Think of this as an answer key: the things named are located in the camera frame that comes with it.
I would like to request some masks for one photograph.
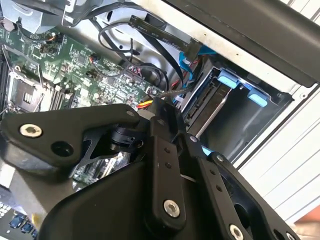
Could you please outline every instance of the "motherboard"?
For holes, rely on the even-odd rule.
[[[135,109],[146,95],[154,96],[161,91],[145,81],[139,70],[132,67],[124,69],[107,57],[99,56],[95,66],[92,66],[90,57],[96,53],[55,29],[30,37],[55,37],[56,40],[31,41],[20,31],[0,29],[0,41],[6,47],[15,71],[39,81],[40,66],[45,84],[51,86],[49,91],[57,92],[55,96],[50,95],[51,99],[58,100],[54,103],[55,107],[45,108],[44,111],[117,103],[128,104]],[[19,89],[15,88],[12,92],[19,92]],[[42,93],[37,94],[36,102],[40,101],[41,96]],[[32,98],[31,93],[20,96],[25,105],[30,104]],[[35,112],[36,109],[37,106],[34,111],[28,109],[25,112]]]
[[[36,41],[53,37],[55,41]],[[5,100],[2,96],[1,117],[118,103],[136,109],[147,95],[161,92],[145,81],[140,69],[119,66],[55,29],[30,38],[34,40],[20,31],[0,28],[1,64],[4,68],[9,65],[9,74],[2,71],[2,77],[7,76],[7,81],[2,82],[7,86],[1,84],[6,95]],[[113,171],[114,166],[115,162],[102,159],[78,168],[73,177],[87,186],[103,173]]]

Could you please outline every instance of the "red wire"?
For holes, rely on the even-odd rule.
[[[147,105],[143,105],[143,106],[137,106],[137,108],[138,109],[145,109],[145,108],[149,107],[150,105],[151,105],[151,103],[147,104]]]
[[[193,65],[199,63],[199,61],[200,61],[200,59],[195,60],[194,62],[192,62],[192,63],[189,64],[189,67],[192,67]],[[180,79],[178,79],[177,81],[175,81],[174,83],[172,83],[171,88],[173,88],[173,87],[179,82],[179,80],[180,80]]]

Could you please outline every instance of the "black mount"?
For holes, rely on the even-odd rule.
[[[149,117],[124,104],[17,114],[1,123],[1,157],[60,184],[118,152],[130,164],[59,202],[39,240],[298,240],[220,153],[207,157],[180,111],[155,98]],[[41,128],[38,137],[20,132]]]

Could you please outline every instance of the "yellow wire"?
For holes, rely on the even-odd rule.
[[[145,101],[145,102],[139,103],[138,106],[143,107],[145,105],[152,104],[152,102],[153,100]]]

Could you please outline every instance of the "metal screw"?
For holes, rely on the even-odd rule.
[[[224,161],[224,158],[220,155],[216,156],[216,158],[220,161],[220,162],[223,162]]]
[[[159,119],[159,120],[158,120],[158,123],[160,123],[160,124],[163,125],[163,126],[166,124],[165,121],[163,121],[162,119]]]
[[[290,240],[296,240],[290,233],[286,233],[286,236],[288,237],[288,239]]]
[[[190,139],[192,142],[196,143],[197,142],[197,138],[195,136],[190,136]]]
[[[173,218],[177,218],[180,215],[180,208],[178,204],[172,200],[166,200],[163,204],[163,208],[165,212]]]
[[[24,124],[19,129],[20,133],[28,138],[38,138],[42,135],[42,129],[34,124]]]
[[[132,111],[126,111],[126,114],[130,115],[131,117],[135,116],[135,114]]]
[[[231,235],[234,236],[235,240],[244,240],[243,233],[236,225],[231,224],[229,229],[230,229]]]

